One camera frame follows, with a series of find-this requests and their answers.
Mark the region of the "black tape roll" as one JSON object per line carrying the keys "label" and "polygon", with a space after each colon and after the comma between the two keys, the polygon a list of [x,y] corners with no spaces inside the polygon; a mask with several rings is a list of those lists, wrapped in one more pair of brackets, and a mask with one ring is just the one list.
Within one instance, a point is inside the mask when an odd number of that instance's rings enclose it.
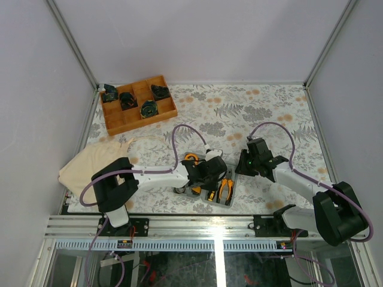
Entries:
{"label": "black tape roll", "polygon": [[177,194],[182,194],[185,192],[185,188],[174,188],[174,192]]}

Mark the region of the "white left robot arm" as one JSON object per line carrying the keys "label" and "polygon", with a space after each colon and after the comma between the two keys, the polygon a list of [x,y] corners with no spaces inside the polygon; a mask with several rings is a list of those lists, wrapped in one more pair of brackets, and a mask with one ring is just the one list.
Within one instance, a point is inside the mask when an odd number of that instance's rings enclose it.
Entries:
{"label": "white left robot arm", "polygon": [[184,159],[177,167],[144,167],[122,157],[92,176],[96,204],[118,236],[126,235],[131,221],[125,203],[146,188],[189,188],[215,184],[227,172],[222,151],[208,149],[203,160]]}

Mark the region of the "orange tape measure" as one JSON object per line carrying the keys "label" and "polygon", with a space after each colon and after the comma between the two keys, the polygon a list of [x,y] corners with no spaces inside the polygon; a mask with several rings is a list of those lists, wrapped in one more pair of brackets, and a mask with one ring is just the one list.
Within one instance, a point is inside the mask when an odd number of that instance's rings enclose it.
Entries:
{"label": "orange tape measure", "polygon": [[198,162],[199,162],[199,157],[196,154],[194,154],[194,153],[187,153],[184,156],[184,159],[185,160],[193,161],[195,164],[198,164]]}

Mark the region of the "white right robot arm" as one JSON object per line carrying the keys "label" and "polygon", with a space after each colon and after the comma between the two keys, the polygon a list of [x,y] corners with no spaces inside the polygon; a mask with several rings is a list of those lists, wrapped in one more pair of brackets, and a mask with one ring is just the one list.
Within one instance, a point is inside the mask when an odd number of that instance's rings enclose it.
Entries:
{"label": "white right robot arm", "polygon": [[236,173],[261,176],[283,185],[307,199],[311,209],[294,204],[275,212],[273,230],[286,236],[293,230],[318,233],[331,246],[347,240],[362,242],[358,234],[368,231],[373,236],[373,225],[364,213],[350,184],[321,182],[292,166],[289,159],[274,156],[262,138],[248,138],[247,148],[241,151]]}

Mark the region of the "grey plastic tool case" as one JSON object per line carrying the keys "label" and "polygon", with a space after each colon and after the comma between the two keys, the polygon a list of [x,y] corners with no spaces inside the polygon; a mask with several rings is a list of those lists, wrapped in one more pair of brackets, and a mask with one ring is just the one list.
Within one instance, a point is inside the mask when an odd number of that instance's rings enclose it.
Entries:
{"label": "grey plastic tool case", "polygon": [[222,159],[222,150],[209,149],[205,155],[187,152],[180,161],[186,168],[189,180],[173,192],[193,199],[202,199],[209,204],[231,207],[235,193],[236,166]]}

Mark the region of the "orange black pliers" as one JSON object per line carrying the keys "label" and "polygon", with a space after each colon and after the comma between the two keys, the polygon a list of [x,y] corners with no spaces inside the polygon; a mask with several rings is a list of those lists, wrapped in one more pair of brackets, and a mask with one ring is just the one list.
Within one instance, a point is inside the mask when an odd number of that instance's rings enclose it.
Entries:
{"label": "orange black pliers", "polygon": [[221,184],[218,189],[216,202],[223,203],[226,206],[229,206],[233,196],[233,187],[234,181],[232,179],[233,172],[228,170],[226,175],[221,181]]}

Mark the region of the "short yellow black screwdriver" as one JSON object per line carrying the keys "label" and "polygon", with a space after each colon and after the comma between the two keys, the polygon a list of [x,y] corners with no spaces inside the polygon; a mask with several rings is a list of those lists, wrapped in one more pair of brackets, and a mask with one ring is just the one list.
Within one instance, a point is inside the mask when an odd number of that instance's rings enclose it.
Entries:
{"label": "short yellow black screwdriver", "polygon": [[208,201],[214,201],[215,195],[216,195],[216,191],[209,191],[207,193],[207,198],[206,199]]}

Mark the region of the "orange hex key set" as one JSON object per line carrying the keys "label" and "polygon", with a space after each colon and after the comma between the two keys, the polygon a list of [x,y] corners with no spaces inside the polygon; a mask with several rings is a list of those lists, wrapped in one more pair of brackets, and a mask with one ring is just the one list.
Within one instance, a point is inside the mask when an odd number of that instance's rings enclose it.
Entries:
{"label": "orange hex key set", "polygon": [[202,191],[201,187],[193,187],[191,189],[192,194],[196,196],[199,196],[201,194],[201,191]]}

